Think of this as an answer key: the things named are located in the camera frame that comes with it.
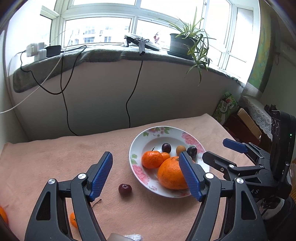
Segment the right gloved hand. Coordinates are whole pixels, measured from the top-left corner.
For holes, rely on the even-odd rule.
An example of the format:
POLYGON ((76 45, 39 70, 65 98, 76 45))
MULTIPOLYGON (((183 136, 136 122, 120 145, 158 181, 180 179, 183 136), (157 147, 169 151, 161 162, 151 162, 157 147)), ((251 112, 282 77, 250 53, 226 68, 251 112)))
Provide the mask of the right gloved hand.
POLYGON ((268 220, 278 214, 283 208, 285 200, 276 196, 260 199, 256 202, 263 220, 268 220))

